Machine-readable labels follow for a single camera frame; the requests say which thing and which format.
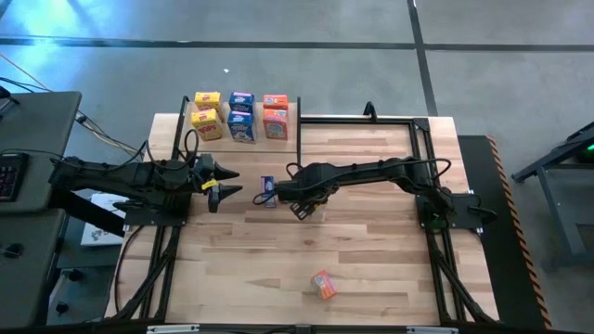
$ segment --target concrete floor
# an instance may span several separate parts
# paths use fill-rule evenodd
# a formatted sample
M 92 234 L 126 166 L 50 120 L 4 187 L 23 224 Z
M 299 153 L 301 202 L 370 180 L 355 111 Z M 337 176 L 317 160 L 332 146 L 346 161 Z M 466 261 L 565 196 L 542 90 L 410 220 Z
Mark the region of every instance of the concrete floor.
M 5 37 L 414 42 L 406 0 L 8 3 L 0 19 Z M 594 44 L 594 3 L 588 0 L 417 0 L 416 5 L 425 43 Z M 358 114 L 372 100 L 381 114 L 427 115 L 414 50 L 0 45 L 0 52 L 52 89 L 83 92 L 81 110 L 133 146 L 147 137 L 155 112 L 178 112 L 182 95 L 197 90 L 288 93 L 302 97 L 307 113 Z M 508 174 L 592 121 L 592 56 L 427 52 L 439 115 L 453 116 L 460 134 L 492 135 Z M 0 75 L 28 82 L 3 61 Z M 116 121 L 116 115 L 123 117 Z M 68 153 L 109 162 L 126 157 L 79 126 Z M 512 184 L 512 190 L 534 262 L 559 256 L 536 179 Z M 594 266 L 536 270 L 553 326 L 594 331 Z

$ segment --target small blue package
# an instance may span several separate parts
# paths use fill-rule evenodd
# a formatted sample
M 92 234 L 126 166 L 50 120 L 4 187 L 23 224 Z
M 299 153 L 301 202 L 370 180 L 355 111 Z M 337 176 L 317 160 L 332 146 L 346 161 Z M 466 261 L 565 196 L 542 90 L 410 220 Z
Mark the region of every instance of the small blue package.
M 227 124 L 233 140 L 241 143 L 256 142 L 256 124 L 252 113 L 231 111 Z
M 255 96 L 250 93 L 231 92 L 229 107 L 231 111 L 253 112 Z
M 266 208 L 276 208 L 277 202 L 275 201 L 275 177 L 272 175 L 262 176 L 262 192 L 263 199 L 268 199 L 264 202 Z

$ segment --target black stand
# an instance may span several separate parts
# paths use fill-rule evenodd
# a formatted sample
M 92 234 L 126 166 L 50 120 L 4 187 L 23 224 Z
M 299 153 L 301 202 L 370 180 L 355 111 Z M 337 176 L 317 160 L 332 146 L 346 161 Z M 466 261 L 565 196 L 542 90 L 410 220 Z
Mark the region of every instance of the black stand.
M 95 225 L 118 237 L 123 237 L 122 217 L 79 197 L 71 191 L 54 189 L 48 207 L 64 209 L 72 217 Z

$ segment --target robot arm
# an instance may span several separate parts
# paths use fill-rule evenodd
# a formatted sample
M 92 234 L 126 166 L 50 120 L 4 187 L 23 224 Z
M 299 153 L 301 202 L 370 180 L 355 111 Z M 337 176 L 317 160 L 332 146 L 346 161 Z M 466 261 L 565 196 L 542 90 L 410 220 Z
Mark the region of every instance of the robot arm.
M 132 162 L 111 165 L 82 161 L 78 158 L 55 160 L 49 183 L 68 191 L 94 189 L 130 199 L 122 208 L 149 207 L 175 211 L 180 195 L 199 193 L 208 195 L 210 212 L 226 197 L 242 186 L 223 186 L 218 180 L 239 176 L 222 168 L 210 154 L 202 154 L 191 161 Z
M 315 162 L 300 167 L 291 176 L 291 180 L 277 182 L 272 195 L 277 194 L 279 201 L 289 203 L 297 218 L 303 220 L 319 205 L 327 203 L 329 196 L 336 193 L 341 186 L 389 181 L 409 194 L 418 195 L 422 199 L 423 212 L 439 218 L 442 224 L 445 224 L 447 218 L 456 215 L 456 211 L 464 219 L 468 218 L 465 212 L 469 210 L 480 214 L 491 213 L 479 209 L 472 195 L 454 195 L 449 189 L 439 187 L 429 173 L 429 168 L 436 161 L 449 163 L 448 160 L 427 161 L 412 157 L 347 166 Z

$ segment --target wooden tabletop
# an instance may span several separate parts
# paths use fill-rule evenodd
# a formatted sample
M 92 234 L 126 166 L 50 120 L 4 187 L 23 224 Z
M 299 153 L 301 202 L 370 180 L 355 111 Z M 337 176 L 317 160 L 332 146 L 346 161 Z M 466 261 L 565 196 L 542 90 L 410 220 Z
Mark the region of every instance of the wooden tabletop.
M 150 145 L 168 159 L 176 114 L 156 114 Z M 288 142 L 257 144 L 222 139 L 200 142 L 225 168 L 241 173 L 224 184 L 243 190 L 208 213 L 194 196 L 182 229 L 167 313 L 168 322 L 234 324 L 436 325 L 439 323 L 429 254 L 414 199 L 391 183 L 350 186 L 324 209 L 298 221 L 286 206 L 254 206 L 261 175 L 289 179 L 296 161 L 295 118 Z M 440 179 L 454 192 L 468 190 L 452 118 L 430 118 L 435 156 L 452 160 Z M 408 130 L 398 125 L 302 125 L 303 165 L 370 162 L 411 154 Z M 147 274 L 155 228 L 146 227 L 128 250 L 120 277 L 121 304 Z M 452 230 L 458 274 L 483 309 L 497 318 L 479 238 Z M 320 300 L 312 275 L 326 270 L 338 294 Z M 444 277 L 449 313 L 451 289 Z M 159 299 L 157 282 L 153 305 Z M 113 299 L 106 315 L 112 315 Z

